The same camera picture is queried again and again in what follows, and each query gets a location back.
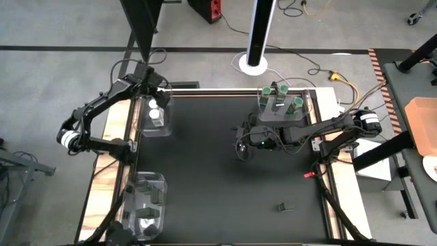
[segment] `white base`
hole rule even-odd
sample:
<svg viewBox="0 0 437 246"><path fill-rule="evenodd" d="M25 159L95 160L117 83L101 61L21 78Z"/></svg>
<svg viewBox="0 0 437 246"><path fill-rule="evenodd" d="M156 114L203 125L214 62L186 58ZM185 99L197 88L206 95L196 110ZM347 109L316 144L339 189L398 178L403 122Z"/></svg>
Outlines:
<svg viewBox="0 0 437 246"><path fill-rule="evenodd" d="M240 65L241 71L247 75L258 76L267 71L267 60L263 56L261 57L261 61L259 61L258 66L250 66L247 64L247 55L243 55L238 62Z"/></svg>

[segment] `wooden board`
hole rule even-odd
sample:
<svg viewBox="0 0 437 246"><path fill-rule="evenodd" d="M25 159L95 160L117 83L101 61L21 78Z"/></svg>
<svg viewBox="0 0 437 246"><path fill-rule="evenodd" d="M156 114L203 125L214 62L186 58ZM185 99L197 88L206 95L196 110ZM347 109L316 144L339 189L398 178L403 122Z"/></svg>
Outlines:
<svg viewBox="0 0 437 246"><path fill-rule="evenodd" d="M337 109L337 101L335 98L334 89L331 87L315 89L318 97L318 107L322 120L327 120L339 115ZM136 127L133 126L137 122L139 115L139 103L135 105L134 118L132 120L132 130L130 138L134 139ZM116 137L123 138L128 119L130 101L122 101L113 105L109 109L107 124L104 129L103 139L114 139ZM312 122L316 122L315 111L311 112ZM327 136L327 139L334 138L335 135ZM350 155L342 153L339 159L343 161L351 161ZM102 155L98 157L96 171L102 169L107 164L112 162L112 157ZM361 231L362 234L371 238L367 216L365 214L363 201L356 181L355 171L352 165L345 163L332 164L335 185L342 209L350 218L352 223ZM92 235L94 230L99 226L104 216L111 208L113 192L115 188L115 179L117 176L118 163L104 170L92 182L91 191L89 192L88 203L85 209L85 216L79 240L85 240ZM126 178L128 168L124 169L123 179ZM325 183L329 188L327 177L324 177ZM337 218L333 209L328 205L328 213L335 238L340 238Z"/></svg>

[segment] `gray carpet floor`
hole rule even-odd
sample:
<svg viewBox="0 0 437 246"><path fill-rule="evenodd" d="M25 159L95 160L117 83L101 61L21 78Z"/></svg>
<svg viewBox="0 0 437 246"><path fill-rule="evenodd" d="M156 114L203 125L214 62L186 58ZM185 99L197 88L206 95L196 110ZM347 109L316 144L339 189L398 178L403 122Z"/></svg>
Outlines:
<svg viewBox="0 0 437 246"><path fill-rule="evenodd" d="M252 1L222 0L229 23L249 29ZM284 0L281 5L291 1ZM325 1L309 1L310 10ZM437 13L429 13L414 27L405 17L426 1L332 0L319 17L289 18L274 14L269 43L297 49L416 49L435 33ZM230 31L223 21L209 25L183 4L164 5L154 46L245 47L247 37ZM0 45L126 46L130 29L119 1L0 0ZM278 80L274 73L246 77L230 66L235 54L170 53L156 70L170 81L199 81L201 87L258 87ZM95 154L68 156L55 142L61 123L71 110L95 98L108 86L109 70L122 53L0 51L0 137L11 151L35 154L41 163L57 168L53 177L36 175L20 211L13 244L60 245L76 234L87 193ZM361 92L376 84L366 55L308 55L323 68L338 70ZM350 88L328 81L320 73L309 76L313 66L295 55L267 54L269 67L284 77L304 77L317 86L333 86L338 99L351 100ZM290 80L296 86L304 81ZM365 104L383 103L380 93ZM380 118L387 111L377 110ZM93 121L92 133L101 136L106 115ZM383 136L393 136L390 123L382 122ZM373 237L392 243L437 245L417 196L420 219L401 219L404 209L398 192L362 194Z"/></svg>

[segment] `black table surface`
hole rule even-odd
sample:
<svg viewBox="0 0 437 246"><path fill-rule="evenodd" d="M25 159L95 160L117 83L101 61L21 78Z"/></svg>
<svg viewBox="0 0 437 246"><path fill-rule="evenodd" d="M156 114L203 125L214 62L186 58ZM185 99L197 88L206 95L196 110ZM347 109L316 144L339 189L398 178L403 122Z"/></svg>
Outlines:
<svg viewBox="0 0 437 246"><path fill-rule="evenodd" d="M308 144L290 156L256 150L236 160L236 132L256 97L175 98L173 132L139 140L137 171L168 184L163 232L153 243L302 243L326 240L326 214ZM295 209L276 207L291 202Z"/></svg>
<svg viewBox="0 0 437 246"><path fill-rule="evenodd" d="M396 69L395 64L384 65L387 80L394 93L399 111L409 131L405 106L415 97L437 97L437 86L432 86L435 79L431 64L417 64L410 73L404 74ZM437 182L434 182L423 168L423 157L415 149L402 150L408 171L413 180L417 195L421 201L429 226L437 233Z"/></svg>

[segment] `red clip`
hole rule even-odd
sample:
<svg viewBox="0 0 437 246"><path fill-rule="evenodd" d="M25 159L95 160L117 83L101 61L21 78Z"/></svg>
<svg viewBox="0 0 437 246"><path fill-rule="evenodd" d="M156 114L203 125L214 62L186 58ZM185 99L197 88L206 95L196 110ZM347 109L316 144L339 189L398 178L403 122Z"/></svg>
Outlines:
<svg viewBox="0 0 437 246"><path fill-rule="evenodd" d="M304 174L303 177L304 177L304 178L310 178L310 177L312 177L312 176L314 176L314 175L315 175L314 172L309 172L309 173Z"/></svg>

